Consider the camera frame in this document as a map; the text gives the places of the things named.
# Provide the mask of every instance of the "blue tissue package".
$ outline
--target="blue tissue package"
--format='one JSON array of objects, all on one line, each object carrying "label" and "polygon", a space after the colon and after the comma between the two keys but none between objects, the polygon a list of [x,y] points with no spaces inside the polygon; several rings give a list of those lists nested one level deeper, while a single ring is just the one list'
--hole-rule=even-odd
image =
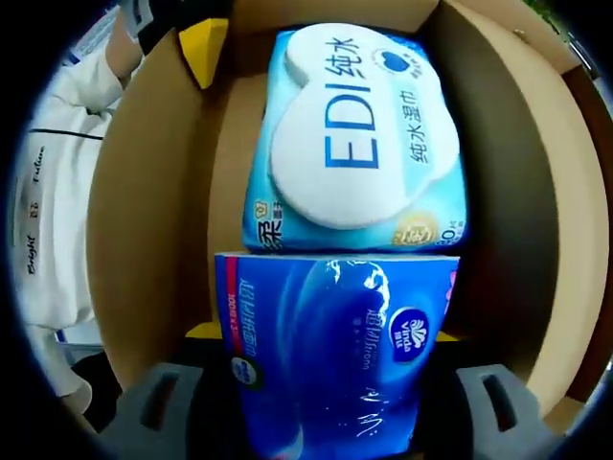
[{"label": "blue tissue package", "polygon": [[466,233],[458,133],[421,46],[349,24],[278,35],[243,214],[254,252],[416,252]]},{"label": "blue tissue package", "polygon": [[457,258],[216,255],[251,445],[272,459],[408,449]]}]

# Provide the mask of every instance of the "yellow object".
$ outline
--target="yellow object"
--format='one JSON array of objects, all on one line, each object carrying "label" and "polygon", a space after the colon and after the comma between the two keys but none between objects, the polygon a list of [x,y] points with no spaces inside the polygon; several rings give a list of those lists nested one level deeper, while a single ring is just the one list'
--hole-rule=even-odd
[{"label": "yellow object", "polygon": [[[212,323],[198,324],[188,332],[187,337],[191,338],[221,338],[221,325],[215,321]],[[437,335],[437,342],[456,342],[458,339],[448,333],[440,332]]]},{"label": "yellow object", "polygon": [[218,18],[206,19],[179,32],[183,57],[202,89],[208,88],[213,83],[227,33],[228,19]]}]

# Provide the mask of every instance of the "cardboard box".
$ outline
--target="cardboard box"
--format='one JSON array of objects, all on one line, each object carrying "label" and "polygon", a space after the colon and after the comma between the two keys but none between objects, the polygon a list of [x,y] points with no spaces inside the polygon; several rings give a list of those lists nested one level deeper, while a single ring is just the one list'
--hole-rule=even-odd
[{"label": "cardboard box", "polygon": [[121,385],[215,319],[213,256],[241,250],[275,33],[323,21],[411,34],[429,52],[460,131],[473,228],[449,328],[497,350],[548,413],[599,317],[608,214],[603,152],[562,77],[579,61],[519,0],[238,0],[206,90],[176,32],[164,36],[115,114],[90,196],[90,287]]}]

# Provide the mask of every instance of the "wet wipes package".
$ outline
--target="wet wipes package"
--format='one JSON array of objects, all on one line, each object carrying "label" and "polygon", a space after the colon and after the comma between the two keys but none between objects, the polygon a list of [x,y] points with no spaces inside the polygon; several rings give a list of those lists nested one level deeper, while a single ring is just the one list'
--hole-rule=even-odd
[{"label": "wet wipes package", "polygon": [[465,229],[458,133],[421,46],[349,24],[280,33],[244,244],[407,252]]},{"label": "wet wipes package", "polygon": [[404,452],[457,258],[216,255],[251,445],[273,459]]}]

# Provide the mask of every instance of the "person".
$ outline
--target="person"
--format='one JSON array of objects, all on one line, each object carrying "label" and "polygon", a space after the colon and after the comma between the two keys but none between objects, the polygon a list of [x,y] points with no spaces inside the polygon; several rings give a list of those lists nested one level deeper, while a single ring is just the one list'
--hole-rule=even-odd
[{"label": "person", "polygon": [[141,62],[118,13],[107,45],[57,71],[36,109],[17,159],[12,267],[17,303],[34,356],[54,391],[76,413],[92,398],[72,372],[56,331],[94,316],[87,283],[87,205],[109,106]]}]

